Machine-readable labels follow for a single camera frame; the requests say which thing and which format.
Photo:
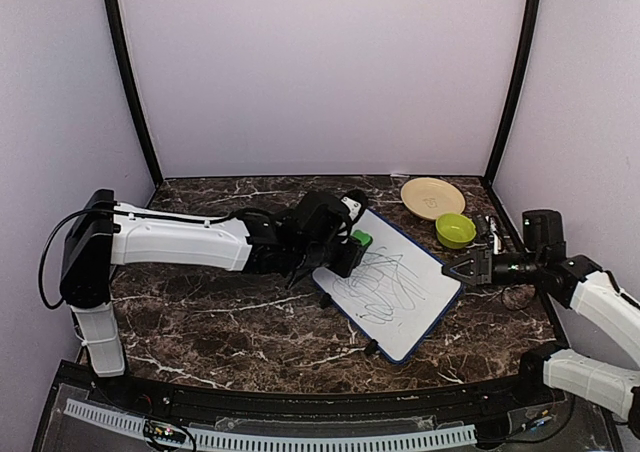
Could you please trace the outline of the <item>green bone shaped eraser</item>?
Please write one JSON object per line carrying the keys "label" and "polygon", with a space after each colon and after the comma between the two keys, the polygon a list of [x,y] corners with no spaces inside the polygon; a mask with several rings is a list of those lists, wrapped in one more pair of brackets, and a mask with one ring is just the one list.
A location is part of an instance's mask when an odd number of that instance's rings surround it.
{"label": "green bone shaped eraser", "polygon": [[373,237],[359,229],[354,230],[351,233],[350,238],[357,243],[358,248],[362,252],[366,252],[373,243]]}

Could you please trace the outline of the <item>lime green bowl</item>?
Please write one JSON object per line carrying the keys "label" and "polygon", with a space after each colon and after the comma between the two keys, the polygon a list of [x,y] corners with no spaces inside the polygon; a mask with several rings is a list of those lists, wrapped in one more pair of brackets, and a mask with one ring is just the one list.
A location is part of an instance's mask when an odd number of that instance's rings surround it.
{"label": "lime green bowl", "polygon": [[436,219],[435,227],[438,241],[454,250],[470,245],[477,234],[473,221],[461,214],[443,214]]}

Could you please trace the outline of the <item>blue framed whiteboard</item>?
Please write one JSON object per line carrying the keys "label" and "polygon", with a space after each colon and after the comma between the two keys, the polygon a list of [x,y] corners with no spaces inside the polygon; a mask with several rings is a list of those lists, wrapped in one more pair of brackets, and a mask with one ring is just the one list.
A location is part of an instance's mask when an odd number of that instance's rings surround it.
{"label": "blue framed whiteboard", "polygon": [[395,224],[368,210],[356,228],[372,237],[347,278],[326,268],[312,280],[387,360],[406,362],[452,307],[463,285],[442,274],[442,262]]}

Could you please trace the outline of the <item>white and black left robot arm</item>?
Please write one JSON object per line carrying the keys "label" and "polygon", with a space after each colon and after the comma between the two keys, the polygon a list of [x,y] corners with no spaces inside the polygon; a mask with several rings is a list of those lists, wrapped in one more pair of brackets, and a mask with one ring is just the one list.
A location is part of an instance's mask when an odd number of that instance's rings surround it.
{"label": "white and black left robot arm", "polygon": [[369,205],[358,189],[337,197],[306,193],[299,203],[271,213],[241,208],[223,217],[159,212],[118,202],[109,189],[93,193],[85,207],[52,230],[68,230],[57,302],[68,305],[79,326],[101,389],[120,408],[141,399],[127,362],[112,304],[115,266],[166,263],[209,266],[250,275],[279,274],[295,285],[318,268],[347,278],[372,240],[355,226]]}

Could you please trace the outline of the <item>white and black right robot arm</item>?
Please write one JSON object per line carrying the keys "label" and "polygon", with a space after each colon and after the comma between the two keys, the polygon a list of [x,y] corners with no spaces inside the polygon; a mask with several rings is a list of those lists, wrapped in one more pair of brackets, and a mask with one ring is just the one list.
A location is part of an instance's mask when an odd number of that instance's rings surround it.
{"label": "white and black right robot arm", "polygon": [[[442,267],[443,275],[465,285],[532,285],[564,308],[605,332],[633,360],[639,358],[639,303],[613,273],[587,256],[568,256],[562,215],[550,209],[525,211],[524,251],[495,254],[474,250]],[[562,342],[545,343],[520,359],[510,396],[534,404],[550,389],[571,393],[619,416],[639,432],[639,371],[601,362]]]}

